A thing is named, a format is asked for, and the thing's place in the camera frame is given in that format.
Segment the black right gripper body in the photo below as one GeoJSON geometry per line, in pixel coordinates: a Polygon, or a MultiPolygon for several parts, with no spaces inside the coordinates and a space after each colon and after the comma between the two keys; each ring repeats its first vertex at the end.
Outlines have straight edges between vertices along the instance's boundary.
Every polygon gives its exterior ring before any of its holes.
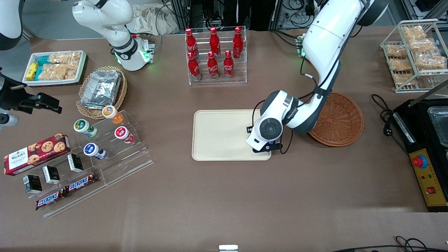
{"type": "Polygon", "coordinates": [[[21,105],[23,101],[29,98],[29,94],[25,91],[26,84],[11,79],[2,73],[1,91],[0,91],[0,107],[2,110],[15,110],[24,113],[29,112],[29,108],[21,105]]]}

